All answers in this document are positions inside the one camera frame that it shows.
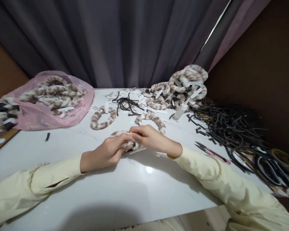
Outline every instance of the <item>cuff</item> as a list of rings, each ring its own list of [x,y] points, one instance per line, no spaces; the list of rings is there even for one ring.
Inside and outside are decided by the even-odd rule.
[[[80,172],[80,159],[78,155],[73,159],[60,161],[56,164],[43,165],[33,175],[31,190],[34,194],[45,194],[53,191],[73,179],[83,175]]]

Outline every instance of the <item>white table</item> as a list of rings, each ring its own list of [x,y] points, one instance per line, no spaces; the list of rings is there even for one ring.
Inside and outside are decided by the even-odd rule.
[[[107,102],[110,92],[118,89],[96,89],[93,106]],[[169,118],[167,114],[157,114]],[[0,181],[19,170],[33,169],[41,162],[55,163],[93,150],[111,133],[129,130],[131,120],[123,111],[104,130],[90,128],[91,112],[79,125],[51,131],[19,132],[0,150]],[[224,147],[214,145],[196,126],[183,116],[179,122],[165,122],[166,136],[182,145],[201,152],[197,140],[220,155],[228,158]],[[268,187],[255,175],[244,174],[234,164],[233,170],[255,182],[268,192]],[[221,202],[174,161],[156,157],[152,151],[133,155],[124,154],[116,167],[91,172],[73,183],[53,192],[34,209],[4,224],[0,230],[88,230],[115,229],[162,218],[194,212],[221,205]]]

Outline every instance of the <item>brown and white fur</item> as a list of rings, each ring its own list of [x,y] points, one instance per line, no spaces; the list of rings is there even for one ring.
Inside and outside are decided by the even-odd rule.
[[[119,136],[123,133],[126,133],[128,134],[128,131],[117,131],[117,132],[114,132],[112,133],[110,136],[111,137],[116,137],[116,136]],[[132,150],[137,150],[139,148],[143,148],[144,146],[138,142],[138,141],[135,141],[135,142],[132,142],[132,141],[125,141],[122,145],[121,145],[121,148],[126,148],[126,147],[129,147],[130,149]]]
[[[4,108],[7,108],[6,112],[0,112],[0,136],[1,136],[7,132],[6,127],[4,126],[5,120],[9,119],[11,124],[13,125],[17,124],[17,119],[8,118],[8,114],[9,115],[13,114],[15,116],[18,116],[20,114],[20,111],[13,108],[13,106],[18,105],[18,104],[14,102],[14,99],[12,97],[3,96],[0,99],[0,103],[5,103]]]
[[[76,107],[82,101],[82,97],[87,93],[86,90],[78,89],[74,84],[68,83],[59,76],[50,76],[41,87],[23,93],[19,100],[30,103],[43,103],[49,106],[54,115],[63,112],[57,109],[64,107]]]
[[[97,111],[93,114],[93,116],[91,117],[91,123],[90,123],[90,127],[93,130],[105,129],[115,121],[115,119],[117,117],[117,114],[116,114],[117,112],[115,109],[110,107],[109,108],[110,117],[105,122],[99,124],[98,120],[101,118],[102,114],[104,114],[105,112],[106,112],[105,107],[102,106],[99,111]]]
[[[176,97],[179,100],[175,101],[175,110],[177,110],[181,104],[186,100],[186,95],[191,96],[199,88],[198,85],[194,85],[190,91],[186,92],[186,88],[189,88],[189,82],[199,81],[202,91],[200,94],[195,96],[194,99],[190,99],[188,105],[192,108],[198,108],[201,106],[201,99],[203,99],[207,94],[207,88],[203,84],[208,78],[208,73],[198,65],[188,65],[183,70],[177,71],[174,73],[168,82],[162,82],[155,85],[149,89],[142,89],[142,93],[145,97],[148,98],[147,106],[155,110],[165,110],[171,108],[171,99],[175,97],[173,93],[176,94]],[[179,81],[182,87],[179,87],[175,84],[175,80]],[[159,96],[158,99],[155,99],[154,95],[158,93],[159,90],[163,90],[163,95]]]
[[[143,119],[152,120],[157,125],[159,132],[162,133],[163,135],[165,135],[166,126],[158,116],[156,116],[154,114],[145,114],[144,116],[139,115],[139,116],[137,116],[135,123],[139,124],[139,122],[141,123]]]

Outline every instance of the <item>white glue bottle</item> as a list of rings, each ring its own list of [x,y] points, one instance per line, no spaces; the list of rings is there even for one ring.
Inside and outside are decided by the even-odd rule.
[[[187,110],[187,103],[189,102],[189,97],[187,98],[187,100],[184,102],[184,104],[182,104],[178,110],[176,111],[176,113],[173,115],[173,119],[174,120],[178,120],[179,118],[181,118],[181,116],[184,114],[184,112]]]

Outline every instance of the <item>pink plastic bag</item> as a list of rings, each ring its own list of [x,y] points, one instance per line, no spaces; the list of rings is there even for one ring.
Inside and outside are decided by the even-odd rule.
[[[87,90],[87,94],[81,103],[70,111],[70,114],[64,118],[58,115],[53,115],[50,107],[41,103],[21,102],[18,100],[19,96],[24,92],[38,88],[49,76],[58,75],[68,82],[75,84],[78,89]],[[80,123],[85,117],[94,98],[94,88],[87,84],[85,81],[80,80],[71,75],[67,75],[61,71],[44,71],[37,74],[33,79],[29,80],[25,85],[17,88],[16,90],[7,94],[13,97],[15,102],[20,105],[22,110],[21,115],[18,116],[18,124],[15,126],[17,129],[24,131],[47,130],[63,127],[71,127]]]

